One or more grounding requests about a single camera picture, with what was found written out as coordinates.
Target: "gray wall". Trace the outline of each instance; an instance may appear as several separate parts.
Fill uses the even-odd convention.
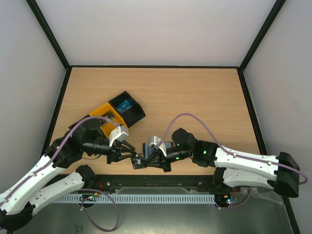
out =
[[[312,1],[288,0],[245,70],[270,154],[290,153],[312,179]],[[291,199],[299,228],[311,233],[312,183]]]
[[[37,0],[70,64],[239,66],[275,0]]]
[[[0,1],[0,193],[38,160],[64,74],[26,1]]]

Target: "transparent plastic sheet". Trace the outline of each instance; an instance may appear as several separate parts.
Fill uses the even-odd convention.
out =
[[[239,197],[246,197],[249,193],[250,188],[241,188],[238,193]],[[279,204],[281,207],[285,207],[282,196],[278,195],[276,192],[266,189],[266,188],[258,188],[253,187],[253,191],[251,194],[251,198],[262,199],[270,202],[274,202]]]

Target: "black metal frame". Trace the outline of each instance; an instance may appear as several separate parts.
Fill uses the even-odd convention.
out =
[[[259,123],[254,111],[254,106],[249,94],[249,90],[246,84],[246,80],[244,77],[244,70],[246,69],[248,63],[250,62],[250,60],[252,59],[254,53],[256,52],[258,46],[260,45],[260,43],[262,42],[265,34],[267,33],[267,31],[269,30],[270,26],[272,25],[274,19],[276,18],[276,16],[278,15],[279,11],[281,10],[282,6],[284,5],[286,0],[277,0],[272,8],[272,10],[270,11],[268,17],[266,18],[264,24],[262,25],[259,33],[257,34],[255,40],[253,41],[249,51],[247,52],[245,58],[243,59],[240,67],[236,67],[236,66],[120,66],[120,65],[116,65],[116,66],[100,66],[100,65],[73,65],[70,66],[70,64],[68,63],[64,53],[62,52],[56,38],[53,35],[53,32],[51,30],[51,28],[49,27],[47,21],[45,20],[38,4],[36,3],[35,0],[26,0],[27,3],[29,4],[30,8],[32,9],[34,15],[36,16],[39,24],[41,25],[42,29],[44,30],[47,38],[49,39],[51,45],[53,46],[56,54],[58,55],[60,61],[62,62],[64,68],[66,69],[66,74],[64,77],[64,81],[63,81],[63,85],[57,100],[57,104],[56,107],[54,109],[53,112],[53,116],[51,119],[51,123],[49,126],[49,130],[44,142],[44,146],[42,149],[42,152],[49,146],[51,138],[52,138],[52,134],[54,131],[54,127],[59,115],[59,110],[63,101],[63,97],[66,91],[66,86],[68,83],[68,80],[70,78],[70,73],[72,71],[73,67],[115,67],[115,68],[234,68],[237,69],[237,73],[239,76],[239,80],[242,86],[242,90],[244,93],[244,97],[245,97],[245,101],[247,104],[247,108],[250,114],[250,118],[251,118],[251,122],[253,125],[253,130],[255,133],[255,137],[257,140],[257,144],[260,150],[261,154],[267,155],[267,150],[265,147],[265,143],[261,134],[261,130],[259,127]],[[55,177],[55,180],[58,180],[60,178],[62,178],[63,176],[57,176]],[[162,185],[164,187],[184,187],[184,188],[197,188],[200,191],[204,191],[206,189],[210,189],[213,190],[213,188],[211,188],[209,186],[209,184],[204,185],[203,183],[205,183],[205,181],[210,181],[212,179],[211,175],[207,175],[207,176],[155,176],[155,175],[151,175],[151,176],[136,176],[136,175],[99,175],[101,181],[103,182],[105,189],[107,191],[111,191],[114,189],[118,189],[119,184],[122,184],[123,186],[127,186],[127,187],[131,187],[131,186],[137,186],[138,184],[142,185],[142,184],[152,184],[153,182],[156,183],[158,186]],[[290,204],[289,198],[288,197],[283,197],[283,201],[284,204],[286,206],[286,210],[288,213],[288,217],[290,219],[290,223],[292,226],[292,230],[294,234],[300,234],[299,231],[299,227],[298,224],[296,222],[295,216],[293,214],[293,210],[292,210],[292,206]]]

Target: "robotic arm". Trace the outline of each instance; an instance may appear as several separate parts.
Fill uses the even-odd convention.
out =
[[[155,147],[160,141],[160,138],[153,136],[149,145]],[[283,164],[300,170],[298,164],[288,153],[281,152],[279,156],[255,155],[222,146],[227,152],[233,154],[230,155],[216,143],[197,140],[193,134],[182,128],[173,132],[172,141],[175,146],[166,148],[162,143],[148,158],[144,158],[143,155],[133,156],[134,169],[157,167],[162,168],[164,172],[170,172],[171,163],[190,157],[192,162],[198,166],[216,167],[214,173],[214,183],[216,184],[224,184],[229,187],[265,187],[280,195],[299,196],[299,174],[275,165]]]
[[[44,185],[74,162],[80,160],[84,152],[88,155],[107,155],[107,163],[118,162],[136,154],[134,148],[123,145],[129,135],[128,129],[117,126],[107,139],[101,130],[101,121],[89,117],[83,121],[71,136],[56,139],[45,151],[39,162],[14,186],[0,194],[0,227],[15,231],[26,225],[42,208],[59,197],[81,188],[91,188],[96,175],[83,165],[64,179],[45,188]],[[57,153],[61,143],[65,144]]]

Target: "wooden table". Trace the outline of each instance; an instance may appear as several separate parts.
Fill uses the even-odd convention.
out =
[[[61,105],[52,141],[68,126],[116,95],[127,91],[142,106],[146,117],[129,129],[127,141],[142,152],[148,137],[163,137],[171,120],[191,113],[203,120],[219,141],[230,148],[259,153],[236,69],[205,68],[73,68]],[[166,140],[179,127],[197,139],[212,141],[202,125],[181,117]],[[88,164],[96,174],[165,175],[162,169],[134,170],[130,159],[106,164],[106,156],[82,159],[64,171],[71,173]],[[166,175],[212,175],[215,169],[199,167],[190,159],[172,163]]]

